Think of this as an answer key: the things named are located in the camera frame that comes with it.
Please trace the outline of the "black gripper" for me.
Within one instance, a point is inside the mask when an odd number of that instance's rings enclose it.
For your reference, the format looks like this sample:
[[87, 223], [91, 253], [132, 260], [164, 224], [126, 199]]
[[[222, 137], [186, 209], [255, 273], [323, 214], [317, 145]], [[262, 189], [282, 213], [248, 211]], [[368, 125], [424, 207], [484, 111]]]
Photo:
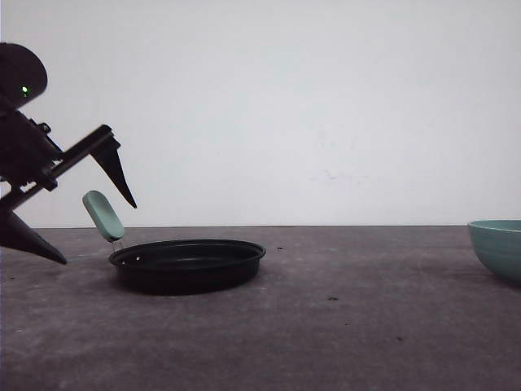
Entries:
[[65, 265], [65, 256], [10, 210], [42, 188], [53, 191], [57, 178], [86, 156], [94, 158], [133, 208], [137, 204], [120, 162], [120, 144], [110, 126], [99, 126], [66, 151], [49, 133], [47, 124], [37, 124], [21, 112], [1, 117], [1, 180], [11, 185], [11, 191], [1, 198], [1, 246]]

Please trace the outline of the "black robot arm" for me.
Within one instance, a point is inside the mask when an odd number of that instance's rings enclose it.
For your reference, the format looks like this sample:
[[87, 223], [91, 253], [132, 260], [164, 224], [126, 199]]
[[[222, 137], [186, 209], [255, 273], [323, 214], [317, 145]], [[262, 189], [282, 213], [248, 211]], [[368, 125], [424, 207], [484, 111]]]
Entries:
[[42, 61], [28, 48], [1, 45], [1, 180], [10, 191], [1, 198], [1, 245], [66, 263], [64, 255], [16, 214], [40, 190], [53, 191], [58, 177], [92, 156], [131, 206], [136, 202], [121, 167], [112, 128], [101, 125], [67, 150], [50, 137], [50, 127], [26, 117], [20, 108], [42, 94], [48, 78]]

